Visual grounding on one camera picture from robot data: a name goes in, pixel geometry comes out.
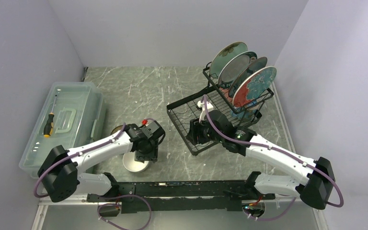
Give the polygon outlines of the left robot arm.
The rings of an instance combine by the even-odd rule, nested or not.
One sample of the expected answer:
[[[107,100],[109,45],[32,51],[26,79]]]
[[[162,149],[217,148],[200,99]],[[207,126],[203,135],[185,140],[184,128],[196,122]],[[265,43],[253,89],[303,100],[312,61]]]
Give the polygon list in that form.
[[[158,147],[166,136],[155,120],[147,125],[123,124],[116,133],[90,144],[65,149],[54,147],[40,169],[33,194],[50,197],[56,203],[74,194],[97,195],[106,201],[118,198],[119,184],[110,173],[91,174],[86,170],[116,155],[132,152],[138,162],[158,158]]]

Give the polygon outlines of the white bowl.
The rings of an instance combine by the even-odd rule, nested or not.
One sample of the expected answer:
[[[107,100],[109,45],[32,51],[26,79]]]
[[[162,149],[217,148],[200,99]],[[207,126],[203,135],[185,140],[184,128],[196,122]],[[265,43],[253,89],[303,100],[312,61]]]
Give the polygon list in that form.
[[[123,155],[123,166],[131,173],[139,173],[146,170],[149,161],[139,162],[135,160],[136,153],[128,152]]]

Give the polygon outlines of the black wire dish rack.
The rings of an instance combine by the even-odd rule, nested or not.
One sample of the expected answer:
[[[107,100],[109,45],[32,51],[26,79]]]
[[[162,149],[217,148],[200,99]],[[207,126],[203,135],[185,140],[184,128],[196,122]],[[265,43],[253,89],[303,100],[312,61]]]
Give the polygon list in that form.
[[[203,75],[207,79],[206,87],[199,92],[172,102],[166,107],[168,117],[193,156],[224,141],[215,131],[213,131],[213,134],[216,140],[205,144],[192,145],[186,139],[190,128],[190,121],[198,120],[201,114],[201,109],[196,104],[201,100],[203,95],[206,94],[207,100],[214,106],[214,110],[210,112],[210,116],[215,122],[215,125],[220,128],[227,126],[232,130],[246,129],[259,122],[262,117],[261,108],[267,100],[274,96],[274,92],[271,89],[266,89],[257,99],[243,106],[244,109],[255,110],[252,120],[239,120],[231,115],[232,112],[235,112],[234,106],[221,93],[218,81],[209,76],[210,65],[210,63],[207,63],[202,70]]]

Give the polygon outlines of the white plate teal lettered rim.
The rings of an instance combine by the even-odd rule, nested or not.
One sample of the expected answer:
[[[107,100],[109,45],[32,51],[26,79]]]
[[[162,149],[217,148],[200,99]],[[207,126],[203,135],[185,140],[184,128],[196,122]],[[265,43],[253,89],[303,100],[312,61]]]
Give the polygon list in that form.
[[[233,81],[257,59],[257,54],[253,51],[245,51],[231,59],[222,69],[218,77],[218,86],[228,89]]]

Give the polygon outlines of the light blue flower plate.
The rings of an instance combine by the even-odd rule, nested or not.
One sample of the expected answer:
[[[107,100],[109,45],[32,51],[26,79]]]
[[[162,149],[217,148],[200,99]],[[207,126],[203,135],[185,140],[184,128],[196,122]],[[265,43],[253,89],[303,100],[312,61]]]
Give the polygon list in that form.
[[[223,68],[237,55],[246,52],[247,45],[244,42],[234,42],[223,48],[211,62],[209,76],[217,79]]]

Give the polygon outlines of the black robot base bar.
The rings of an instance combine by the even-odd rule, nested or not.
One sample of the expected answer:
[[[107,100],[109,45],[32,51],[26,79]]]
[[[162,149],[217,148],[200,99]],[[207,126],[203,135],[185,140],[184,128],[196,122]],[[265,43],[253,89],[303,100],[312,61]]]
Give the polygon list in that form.
[[[241,211],[242,206],[260,200],[273,200],[274,194],[261,195],[245,180],[119,182],[118,192],[100,197],[90,193],[87,202],[117,201],[123,214],[140,211],[212,210]]]

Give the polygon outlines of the blue mug orange inside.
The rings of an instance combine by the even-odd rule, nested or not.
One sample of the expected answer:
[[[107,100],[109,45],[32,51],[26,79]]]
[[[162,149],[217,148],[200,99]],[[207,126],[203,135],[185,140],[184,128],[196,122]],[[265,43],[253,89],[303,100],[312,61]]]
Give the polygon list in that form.
[[[231,115],[239,120],[252,120],[255,110],[244,109],[243,107],[234,107],[235,112]]]

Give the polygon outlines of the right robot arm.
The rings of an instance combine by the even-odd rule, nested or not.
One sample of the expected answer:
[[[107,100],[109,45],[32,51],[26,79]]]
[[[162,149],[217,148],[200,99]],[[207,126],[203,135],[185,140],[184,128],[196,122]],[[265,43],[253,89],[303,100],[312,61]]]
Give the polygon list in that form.
[[[279,194],[298,197],[319,210],[332,205],[329,198],[337,185],[331,162],[324,157],[314,160],[295,154],[246,126],[234,126],[218,110],[204,114],[201,119],[192,119],[186,139],[193,145],[210,141],[220,143],[229,152],[256,158],[286,173],[285,176],[251,173],[245,185],[245,193],[251,199]]]

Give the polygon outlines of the dark teal plate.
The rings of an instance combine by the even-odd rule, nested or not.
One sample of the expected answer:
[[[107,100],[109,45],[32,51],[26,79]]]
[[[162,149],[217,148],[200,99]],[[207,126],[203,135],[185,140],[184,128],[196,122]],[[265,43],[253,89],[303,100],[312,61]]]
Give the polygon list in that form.
[[[241,74],[234,80],[229,91],[228,96],[233,98],[236,91],[242,85],[242,83],[251,75],[253,75],[256,71],[266,67],[268,62],[267,57],[260,57],[254,61],[252,61],[242,72]]]

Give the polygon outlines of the red rimmed bottom plate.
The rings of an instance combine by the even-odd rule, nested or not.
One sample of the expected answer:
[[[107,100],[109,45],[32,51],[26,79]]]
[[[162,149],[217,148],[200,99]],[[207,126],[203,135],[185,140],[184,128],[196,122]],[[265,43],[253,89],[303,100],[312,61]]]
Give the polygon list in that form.
[[[268,66],[249,76],[236,90],[232,105],[243,107],[257,99],[273,83],[276,75],[276,67]]]

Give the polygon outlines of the pink mug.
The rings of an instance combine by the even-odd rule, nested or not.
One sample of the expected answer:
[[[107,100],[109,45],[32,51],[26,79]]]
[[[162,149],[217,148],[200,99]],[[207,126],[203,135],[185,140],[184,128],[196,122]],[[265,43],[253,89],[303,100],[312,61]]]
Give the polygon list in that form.
[[[227,99],[227,101],[229,103],[231,103],[232,102],[232,97],[229,96],[229,88],[227,88],[227,89],[220,88],[220,91],[223,94],[223,96]]]

